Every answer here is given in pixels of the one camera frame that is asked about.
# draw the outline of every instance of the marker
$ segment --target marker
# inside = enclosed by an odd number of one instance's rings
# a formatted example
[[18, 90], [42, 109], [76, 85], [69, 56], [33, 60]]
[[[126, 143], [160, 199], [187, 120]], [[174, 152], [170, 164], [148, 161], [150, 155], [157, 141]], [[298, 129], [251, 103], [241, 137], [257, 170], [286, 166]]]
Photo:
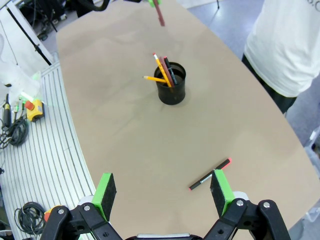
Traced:
[[160, 63], [162, 64], [163, 70], [164, 70], [166, 76], [168, 77], [168, 80], [169, 80], [171, 86], [174, 87], [175, 84], [174, 84], [174, 82], [172, 81], [172, 78], [171, 78], [171, 76], [170, 76], [170, 72], [169, 72], [169, 70], [168, 70], [168, 68], [167, 68], [167, 65], [166, 65], [166, 63], [165, 63], [165, 60], [164, 60], [162, 57], [159, 57], [159, 61], [160, 61]]
[[157, 77], [153, 77], [153, 76], [143, 76], [144, 79], [148, 79], [148, 80], [152, 80], [152, 81], [156, 81], [156, 82], [161, 82], [161, 83], [165, 83], [166, 80], [162, 79], [162, 78], [157, 78]]
[[174, 71], [172, 70], [172, 67], [171, 67], [171, 65], [169, 63], [169, 60], [168, 60], [167, 56], [165, 56], [163, 59], [164, 59], [166, 67], [168, 68], [168, 70], [170, 72], [170, 75], [171, 75], [171, 78], [172, 78], [172, 80], [174, 82], [174, 85], [178, 85], [178, 82], [177, 82], [177, 79], [175, 77]]
[[[229, 164], [232, 163], [232, 159], [231, 157], [229, 157], [228, 159], [224, 160], [223, 163], [221, 163], [220, 165], [218, 165], [215, 169], [224, 169], [226, 168]], [[199, 181], [195, 182], [194, 184], [192, 184], [189, 187], [189, 191], [192, 191], [193, 189], [195, 189], [196, 187], [198, 187], [199, 185], [203, 184], [205, 181], [207, 181], [209, 178], [212, 177], [212, 172], [209, 172], [208, 174], [206, 174], [205, 176], [203, 176]]]
[[159, 60], [159, 58], [157, 57], [157, 55], [156, 55], [155, 52], [153, 53], [153, 56], [154, 56], [154, 58], [155, 58], [156, 64], [158, 64], [158, 67], [159, 67], [160, 72], [162, 73], [162, 75], [163, 75], [163, 77], [164, 77], [164, 80], [165, 80], [166, 84], [168, 85], [169, 88], [171, 88], [172, 86], [171, 86], [171, 84], [170, 84], [170, 82], [169, 82], [169, 79], [168, 79], [168, 77], [167, 77], [167, 75], [166, 75], [166, 72], [165, 72], [164, 68], [162, 67], [161, 62], [160, 62], [160, 60]]

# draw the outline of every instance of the white t-shirt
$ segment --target white t-shirt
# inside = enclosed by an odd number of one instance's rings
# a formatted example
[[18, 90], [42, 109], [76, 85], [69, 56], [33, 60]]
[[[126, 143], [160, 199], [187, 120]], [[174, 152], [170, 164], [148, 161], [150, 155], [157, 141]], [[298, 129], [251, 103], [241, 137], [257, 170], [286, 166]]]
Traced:
[[308, 89], [320, 73], [320, 0], [265, 0], [244, 54], [277, 93]]

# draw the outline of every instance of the table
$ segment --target table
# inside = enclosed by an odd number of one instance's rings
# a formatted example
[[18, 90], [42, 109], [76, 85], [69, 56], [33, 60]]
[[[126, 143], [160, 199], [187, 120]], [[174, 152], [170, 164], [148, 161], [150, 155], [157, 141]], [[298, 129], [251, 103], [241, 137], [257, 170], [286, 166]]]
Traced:
[[[137, 233], [203, 236], [217, 220], [209, 181], [188, 186], [226, 157], [233, 190], [274, 200], [290, 228], [320, 197], [306, 153], [271, 98], [239, 59], [175, 1], [161, 27], [147, 3], [116, 1], [57, 35], [77, 136], [94, 184], [113, 172], [111, 223]], [[186, 69], [186, 97], [163, 104], [152, 53]], [[235, 239], [247, 239], [240, 232]]]

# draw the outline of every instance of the pencil holder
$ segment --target pencil holder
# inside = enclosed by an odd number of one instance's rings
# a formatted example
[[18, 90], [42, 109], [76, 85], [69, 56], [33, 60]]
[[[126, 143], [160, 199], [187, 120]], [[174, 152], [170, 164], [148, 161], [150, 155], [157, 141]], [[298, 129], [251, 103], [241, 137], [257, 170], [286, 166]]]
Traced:
[[[186, 70], [183, 66], [176, 62], [170, 62], [170, 65], [172, 67], [177, 85], [169, 87], [166, 83], [157, 81], [156, 86], [158, 88], [158, 95], [161, 102], [167, 105], [176, 105], [178, 103], [181, 103], [186, 96]], [[155, 69], [154, 77], [159, 79], [164, 78], [159, 67]]]

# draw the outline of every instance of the cable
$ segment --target cable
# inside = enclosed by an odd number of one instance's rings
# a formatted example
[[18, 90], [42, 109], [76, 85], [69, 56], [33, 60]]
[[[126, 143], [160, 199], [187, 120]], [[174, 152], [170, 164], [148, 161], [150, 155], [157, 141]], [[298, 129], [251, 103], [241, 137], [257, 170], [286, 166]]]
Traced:
[[10, 226], [8, 223], [6, 223], [5, 221], [0, 220], [0, 223], [3, 223], [4, 225]]
[[33, 45], [34, 49], [41, 55], [41, 57], [43, 57], [43, 59], [46, 61], [46, 63], [51, 66], [52, 63], [48, 60], [48, 58], [44, 55], [44, 53], [42, 52], [41, 48], [34, 43], [34, 41], [32, 41], [32, 39], [30, 38], [30, 36], [26, 33], [26, 31], [24, 30], [24, 28], [21, 26], [21, 24], [19, 23], [19, 21], [17, 20], [17, 18], [15, 17], [15, 15], [12, 13], [12, 11], [7, 8], [7, 11], [9, 12], [10, 16], [13, 18], [13, 20], [15, 21], [15, 23], [18, 25], [18, 27], [21, 29], [21, 31], [24, 33], [24, 35], [26, 36], [26, 38], [31, 42], [31, 44]]
[[5, 35], [5, 38], [6, 38], [8, 44], [9, 44], [9, 47], [10, 47], [10, 49], [11, 49], [11, 52], [12, 52], [12, 54], [13, 54], [13, 56], [14, 56], [14, 60], [15, 60], [16, 64], [18, 65], [18, 61], [17, 61], [17, 58], [16, 58], [16, 54], [15, 54], [14, 50], [12, 49], [11, 44], [10, 44], [10, 42], [9, 42], [9, 40], [8, 40], [8, 36], [7, 36], [7, 34], [6, 34], [6, 31], [5, 31], [5, 28], [4, 28], [3, 24], [2, 24], [2, 21], [0, 21], [0, 24], [1, 24], [1, 27], [2, 27], [2, 30], [3, 30], [3, 33], [4, 33], [4, 35]]
[[18, 119], [16, 119], [17, 114], [14, 113], [14, 122], [8, 128], [8, 130], [3, 131], [0, 134], [0, 149], [5, 149], [9, 144], [12, 146], [19, 146], [25, 142], [28, 134], [28, 122], [27, 117], [24, 114], [25, 105], [22, 104], [22, 112]]
[[34, 0], [34, 9], [33, 9], [33, 22], [32, 22], [32, 28], [34, 27], [35, 25], [35, 22], [36, 22], [36, 15], [37, 15], [37, 10], [36, 10], [36, 0]]
[[39, 203], [27, 202], [14, 210], [14, 222], [24, 233], [37, 237], [45, 228], [45, 210]]

